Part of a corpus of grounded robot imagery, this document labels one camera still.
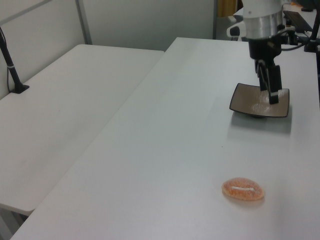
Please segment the white desk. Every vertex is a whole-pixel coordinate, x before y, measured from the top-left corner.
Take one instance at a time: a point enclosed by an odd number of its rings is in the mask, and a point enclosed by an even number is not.
[[[316,56],[276,61],[289,117],[255,119],[229,110],[258,85],[248,43],[176,39],[12,240],[318,239]],[[239,176],[264,200],[224,196]]]
[[[79,45],[0,101],[0,207],[29,215],[163,55]]]

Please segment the metal cylinder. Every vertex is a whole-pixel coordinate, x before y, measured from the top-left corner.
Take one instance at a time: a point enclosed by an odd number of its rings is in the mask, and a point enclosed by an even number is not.
[[[255,17],[243,18],[246,27],[246,37],[248,39],[267,39],[274,36],[279,31],[279,26],[283,24],[282,12]]]

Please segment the white wall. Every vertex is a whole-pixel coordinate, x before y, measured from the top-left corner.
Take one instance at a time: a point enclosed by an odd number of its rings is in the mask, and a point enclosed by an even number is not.
[[[213,37],[214,0],[79,1],[94,45],[165,51],[176,37]]]
[[[1,26],[13,63],[24,83],[84,43],[75,0],[52,0]],[[0,54],[0,99],[8,94],[7,65]]]
[[[26,11],[47,0],[1,0],[0,1],[0,22],[18,13]]]

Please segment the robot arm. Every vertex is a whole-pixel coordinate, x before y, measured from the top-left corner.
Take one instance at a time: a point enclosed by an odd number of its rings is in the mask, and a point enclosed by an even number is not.
[[[280,67],[274,58],[281,53],[281,30],[285,28],[281,0],[242,0],[243,21],[227,29],[229,37],[246,37],[250,57],[255,60],[255,72],[260,90],[268,90],[269,103],[279,102],[282,89]],[[320,0],[298,0],[307,8],[318,8]]]

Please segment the square plate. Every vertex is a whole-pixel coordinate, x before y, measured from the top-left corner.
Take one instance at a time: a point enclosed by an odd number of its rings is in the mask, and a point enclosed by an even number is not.
[[[229,108],[257,118],[285,118],[289,112],[289,89],[279,90],[278,97],[279,103],[270,104],[267,90],[261,91],[259,86],[238,83]]]

